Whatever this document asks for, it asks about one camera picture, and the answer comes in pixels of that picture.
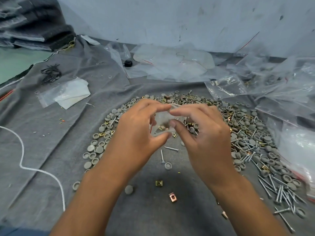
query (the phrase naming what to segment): white rope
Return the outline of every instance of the white rope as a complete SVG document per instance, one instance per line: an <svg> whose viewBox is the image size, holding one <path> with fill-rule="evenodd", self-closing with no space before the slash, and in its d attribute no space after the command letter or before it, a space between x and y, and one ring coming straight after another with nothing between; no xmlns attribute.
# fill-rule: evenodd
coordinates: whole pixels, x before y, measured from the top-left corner
<svg viewBox="0 0 315 236"><path fill-rule="evenodd" d="M47 175L53 177L53 178L58 182L58 184L59 184L59 186L60 186L60 189L61 189L62 207L63 207L63 211L65 211L65 195L64 195L64 193L63 193L63 188L62 188L62 185L61 185L60 181L58 180L58 178L55 177L53 174L47 172L47 171L39 170L39 169L33 169L33 168L28 168L28 167L22 166L22 161L23 161L23 158L24 158L24 143L23 143L22 139L20 138L20 136L19 136L17 133L15 133L14 131L12 131L11 129L8 129L8 128L2 127L2 126L0 126L0 128L3 128L3 129L5 129L5 130L10 131L10 132L13 133L14 135L16 135L17 138L20 140L21 145L22 145L22 156L21 156L21 161L20 161L20 167L21 167L22 169L24 169L24 170L33 170L33 171L37 171L37 172L41 172L41 173L47 174Z"/></svg>

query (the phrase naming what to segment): gray fabric sheet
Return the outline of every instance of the gray fabric sheet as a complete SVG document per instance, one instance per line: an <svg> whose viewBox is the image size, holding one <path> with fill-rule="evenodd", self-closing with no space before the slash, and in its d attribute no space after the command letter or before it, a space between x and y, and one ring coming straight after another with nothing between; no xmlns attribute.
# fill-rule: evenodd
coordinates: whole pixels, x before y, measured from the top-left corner
<svg viewBox="0 0 315 236"><path fill-rule="evenodd" d="M46 64L60 64L61 79L50 86L41 86L40 70ZM42 108L34 94L58 83L86 79L91 96L68 110L57 103ZM76 47L54 55L47 63L35 65L7 99L0 102L0 125L16 131L25 147L23 165L54 174L62 183L66 205L73 197L72 184L84 174L82 154L92 140L92 134L104 122L113 108L120 107L135 96L161 95L179 90L210 97L203 83L135 83L129 84L118 65L101 46L90 46L77 39ZM130 181L135 192L120 195L106 230L107 235L235 235L214 196L193 171L186 149L180 138L171 138L167 146L179 148L179 153L163 149L164 159L171 162L172 170L161 164L159 151L155 152L144 168ZM0 130L0 201L2 225L50 230L62 214L61 192L50 176L38 173L23 191L11 209L11 202L34 172L19 168L21 146L11 133ZM257 170L250 164L243 173L253 183L261 197L273 210L257 181ZM155 180L163 180L156 187ZM172 203L168 194L174 192L178 201ZM312 235L314 207L309 206L308 219L286 214L297 235Z"/></svg>

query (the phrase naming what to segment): green surface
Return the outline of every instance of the green surface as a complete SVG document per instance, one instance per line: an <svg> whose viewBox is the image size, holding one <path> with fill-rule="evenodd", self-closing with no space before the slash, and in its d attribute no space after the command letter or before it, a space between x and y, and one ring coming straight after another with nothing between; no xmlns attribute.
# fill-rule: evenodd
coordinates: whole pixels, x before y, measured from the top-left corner
<svg viewBox="0 0 315 236"><path fill-rule="evenodd" d="M41 62L51 55L51 52L46 51L0 47L0 84L22 73L30 65Z"/></svg>

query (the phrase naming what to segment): pile of hardware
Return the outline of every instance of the pile of hardware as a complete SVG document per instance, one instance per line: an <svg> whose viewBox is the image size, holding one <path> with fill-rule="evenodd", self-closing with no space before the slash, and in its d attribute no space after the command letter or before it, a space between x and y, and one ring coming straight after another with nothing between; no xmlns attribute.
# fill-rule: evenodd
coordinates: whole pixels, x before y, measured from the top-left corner
<svg viewBox="0 0 315 236"><path fill-rule="evenodd" d="M295 193L297 188L301 187L302 184L297 177L281 163L280 154L273 138L265 123L258 119L256 110L249 110L250 105L245 103L236 102L235 104L230 104L224 101L198 97L191 94L191 91L182 95L179 94L179 91L175 91L175 93L161 94L161 96L144 95L142 98L157 100L160 103L173 103L178 105L204 103L208 106L216 106L222 115L223 121L230 126L231 158L234 161L235 170L238 172L245 170L246 163L252 162L255 165L260 174L258 175L258 181L266 191L268 198L273 198L270 194L270 192L272 192L275 194L274 203L284 206L283 210L278 210L275 207L276 211L274 214L279 214L290 232L294 232L294 229L281 213L290 211L301 218L306 217L305 211L296 207L299 201L306 204L306 202ZM93 134L93 140L87 147L88 152L83 154L83 159L89 160L84 164L85 172L98 163L115 132L119 119L140 99L140 97L133 98L127 104L123 104L119 109L113 109L112 112L106 116L105 122L98 129L99 133ZM188 122L187 118L185 118L184 124L191 134L198 135L198 124ZM165 169L170 170L171 164L169 162L165 163L162 150L161 156L162 163L165 164ZM74 183L74 190L77 189L78 184L79 182ZM156 186L162 185L162 181L156 181ZM169 196L172 202L177 200L174 193L171 193Z"/></svg>

